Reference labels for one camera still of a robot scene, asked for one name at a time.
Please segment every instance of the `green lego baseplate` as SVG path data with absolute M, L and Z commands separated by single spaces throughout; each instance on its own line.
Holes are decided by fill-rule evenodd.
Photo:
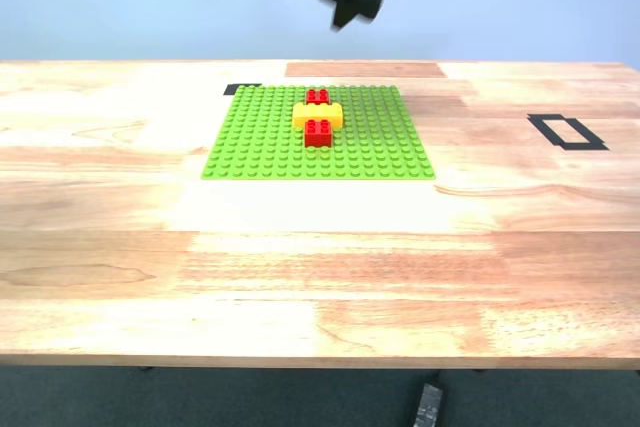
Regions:
M 342 105 L 332 147 L 304 146 L 293 106 L 309 89 Z M 393 86 L 238 88 L 202 173 L 204 180 L 434 180 L 400 92 Z

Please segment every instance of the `floor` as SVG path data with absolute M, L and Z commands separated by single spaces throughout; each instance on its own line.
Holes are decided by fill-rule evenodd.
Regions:
M 433 371 L 0 367 L 10 427 L 410 427 Z M 637 427 L 635 372 L 443 371 L 443 427 Z

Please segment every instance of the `wooden table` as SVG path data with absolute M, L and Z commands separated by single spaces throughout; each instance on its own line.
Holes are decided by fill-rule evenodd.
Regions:
M 397 85 L 438 179 L 201 181 L 232 83 Z M 0 362 L 640 369 L 624 65 L 9 62 L 0 131 Z

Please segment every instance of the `yellow lego brick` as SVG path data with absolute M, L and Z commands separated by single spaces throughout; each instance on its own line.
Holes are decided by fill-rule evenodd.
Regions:
M 342 105 L 333 104 L 303 104 L 293 106 L 293 127 L 304 129 L 304 124 L 309 120 L 328 120 L 331 127 L 341 129 L 343 124 Z

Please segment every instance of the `light blue wall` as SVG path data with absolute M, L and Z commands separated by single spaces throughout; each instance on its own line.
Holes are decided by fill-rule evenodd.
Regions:
M 640 68 L 640 0 L 386 0 L 329 30 L 318 0 L 0 0 L 0 58 L 613 60 Z

